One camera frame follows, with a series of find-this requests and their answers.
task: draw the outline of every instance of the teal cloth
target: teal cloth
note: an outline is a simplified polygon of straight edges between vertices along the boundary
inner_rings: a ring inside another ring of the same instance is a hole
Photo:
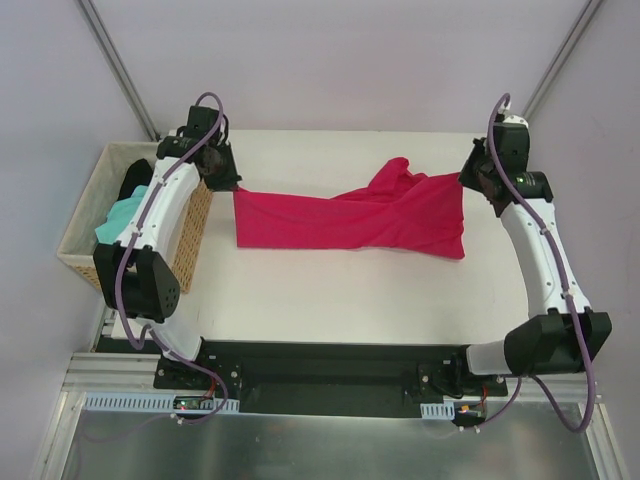
[[[118,200],[113,204],[113,207],[107,213],[107,221],[96,228],[98,242],[111,245],[116,241],[118,235],[122,233],[136,214],[148,188],[146,185],[139,185],[133,191],[131,197]]]

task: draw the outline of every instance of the white table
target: white table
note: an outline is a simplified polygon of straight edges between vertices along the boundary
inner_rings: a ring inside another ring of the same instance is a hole
[[[367,185],[396,156],[459,171],[474,134],[233,131],[243,187],[330,197]],[[238,249],[233,201],[216,193],[181,308],[209,340],[464,344],[527,320],[518,261],[491,205],[464,192],[466,258],[385,249]],[[119,322],[114,338],[124,338]]]

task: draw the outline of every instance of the red t-shirt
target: red t-shirt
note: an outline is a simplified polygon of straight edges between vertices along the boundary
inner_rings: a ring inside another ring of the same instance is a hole
[[[334,198],[234,192],[238,247],[388,247],[461,259],[463,214],[458,174],[409,172],[389,160],[365,188]]]

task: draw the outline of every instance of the gray wall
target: gray wall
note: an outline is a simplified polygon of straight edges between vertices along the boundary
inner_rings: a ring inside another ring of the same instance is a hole
[[[160,131],[215,88],[235,128],[475,132],[484,102],[531,95],[584,1],[95,3]]]
[[[532,122],[574,272],[613,334],[596,361],[632,478],[640,478],[640,2],[609,0]]]
[[[104,144],[142,139],[70,0],[0,2],[0,478],[29,476],[97,293],[55,258]]]

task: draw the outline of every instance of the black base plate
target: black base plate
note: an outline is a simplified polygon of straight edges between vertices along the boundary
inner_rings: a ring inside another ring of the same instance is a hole
[[[207,341],[196,363],[222,378],[245,413],[419,418],[420,404],[441,403],[443,391],[479,397],[485,387],[488,396],[507,395],[493,376],[456,378],[451,362],[461,348]],[[203,373],[158,362],[155,388],[210,386]]]

